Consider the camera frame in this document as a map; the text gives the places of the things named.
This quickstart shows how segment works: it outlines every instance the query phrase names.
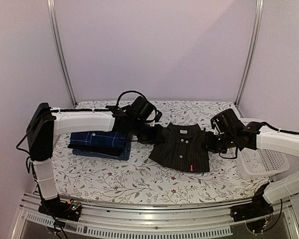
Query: vertical metal post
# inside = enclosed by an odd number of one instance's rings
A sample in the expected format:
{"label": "vertical metal post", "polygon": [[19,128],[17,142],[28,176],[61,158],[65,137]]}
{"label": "vertical metal post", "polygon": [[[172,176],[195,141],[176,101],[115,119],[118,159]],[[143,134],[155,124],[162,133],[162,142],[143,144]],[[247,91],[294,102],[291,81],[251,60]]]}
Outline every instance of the vertical metal post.
{"label": "vertical metal post", "polygon": [[243,76],[239,85],[239,90],[236,96],[235,100],[235,105],[237,107],[240,106],[244,90],[246,87],[246,83],[248,80],[248,75],[250,72],[251,68],[251,63],[254,57],[255,49],[256,49],[256,44],[257,44],[257,39],[258,39],[258,34],[259,34],[259,29],[260,29],[260,23],[261,23],[261,17],[263,14],[263,5],[264,5],[264,0],[257,0],[256,4],[256,12],[255,12],[255,20],[254,20],[254,26],[253,26],[253,32],[252,32],[252,38],[250,41],[250,46],[249,46],[249,51],[248,51],[248,56],[247,56],[247,61],[245,64]]}
{"label": "vertical metal post", "polygon": [[63,79],[65,82],[67,92],[70,97],[70,101],[71,101],[72,105],[75,106],[77,104],[77,101],[74,96],[69,73],[68,73],[68,70],[67,70],[67,67],[65,64],[59,28],[58,28],[57,19],[56,19],[54,0],[47,0],[47,4],[48,4],[48,10],[49,10],[49,16],[50,16],[50,22],[51,22],[51,28],[52,28],[52,33],[53,33],[53,37],[54,37],[56,52],[58,54],[58,58],[59,58],[59,62],[60,62],[60,66],[61,66],[61,70],[62,70],[62,74],[63,74]]}

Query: floral tablecloth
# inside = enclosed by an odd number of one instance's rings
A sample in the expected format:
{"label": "floral tablecloth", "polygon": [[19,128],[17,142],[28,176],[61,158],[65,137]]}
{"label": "floral tablecloth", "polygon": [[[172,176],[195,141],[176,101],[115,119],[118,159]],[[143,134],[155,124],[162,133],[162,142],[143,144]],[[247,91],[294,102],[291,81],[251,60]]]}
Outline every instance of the floral tablecloth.
{"label": "floral tablecloth", "polygon": [[[122,101],[121,105],[130,104]],[[227,108],[229,102],[153,101],[163,114],[160,124],[198,123],[210,128],[210,119]],[[81,102],[77,108],[102,108],[113,101]],[[59,194],[117,203],[192,204],[250,198],[269,179],[245,180],[236,160],[210,154],[209,173],[183,173],[164,168],[148,158],[152,146],[132,143],[128,161],[80,157],[67,148],[70,135],[60,137],[53,153],[54,178]],[[227,157],[234,156],[233,151]]]}

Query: plaid shirt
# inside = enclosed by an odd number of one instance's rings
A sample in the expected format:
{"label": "plaid shirt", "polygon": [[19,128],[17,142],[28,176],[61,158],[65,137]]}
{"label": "plaid shirt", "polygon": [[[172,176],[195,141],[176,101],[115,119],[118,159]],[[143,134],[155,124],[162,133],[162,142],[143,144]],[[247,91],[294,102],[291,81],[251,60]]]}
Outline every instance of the plaid shirt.
{"label": "plaid shirt", "polygon": [[121,161],[127,161],[130,157],[131,153],[131,140],[133,138],[132,134],[129,134],[126,138],[127,142],[125,144],[125,147],[123,148],[123,152],[119,157],[113,157],[113,156],[108,156],[106,154],[101,154],[101,153],[94,153],[94,152],[88,152],[88,151],[83,151],[79,149],[74,149],[72,153],[77,156],[86,156],[86,157],[97,157],[97,158],[107,158],[107,159],[117,159]]}
{"label": "plaid shirt", "polygon": [[123,148],[126,136],[120,132],[89,131],[71,133],[70,144]]}

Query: shirt collar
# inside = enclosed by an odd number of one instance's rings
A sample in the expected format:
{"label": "shirt collar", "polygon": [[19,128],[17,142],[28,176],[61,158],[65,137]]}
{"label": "shirt collar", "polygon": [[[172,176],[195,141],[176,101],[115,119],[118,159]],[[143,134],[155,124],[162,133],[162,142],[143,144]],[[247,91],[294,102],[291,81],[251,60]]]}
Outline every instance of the shirt collar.
{"label": "shirt collar", "polygon": [[174,125],[169,123],[167,128],[169,128],[177,139],[180,138],[193,138],[201,128],[198,124],[194,125]]}

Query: laundry basket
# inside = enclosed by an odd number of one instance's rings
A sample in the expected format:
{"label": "laundry basket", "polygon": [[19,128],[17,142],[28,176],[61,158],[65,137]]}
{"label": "laundry basket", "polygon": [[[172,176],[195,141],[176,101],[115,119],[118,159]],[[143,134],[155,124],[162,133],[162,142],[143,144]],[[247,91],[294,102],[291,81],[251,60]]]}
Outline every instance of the laundry basket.
{"label": "laundry basket", "polygon": [[[242,118],[244,125],[249,122],[262,122],[260,119]],[[289,170],[290,165],[285,154],[271,150],[238,150],[237,166],[244,179],[268,177]]]}

